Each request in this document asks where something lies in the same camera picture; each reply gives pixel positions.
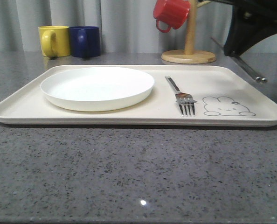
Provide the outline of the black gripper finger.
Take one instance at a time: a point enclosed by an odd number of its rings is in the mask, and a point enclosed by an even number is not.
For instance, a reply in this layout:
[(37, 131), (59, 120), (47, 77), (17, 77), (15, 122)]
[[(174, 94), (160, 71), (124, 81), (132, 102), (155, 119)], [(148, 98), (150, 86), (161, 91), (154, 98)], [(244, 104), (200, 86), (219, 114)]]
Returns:
[(251, 47), (251, 17), (245, 8), (233, 6), (229, 34), (223, 48), (226, 56), (240, 56)]
[(251, 47), (260, 41), (277, 34), (277, 20), (255, 15), (251, 17), (252, 33), (250, 38)]

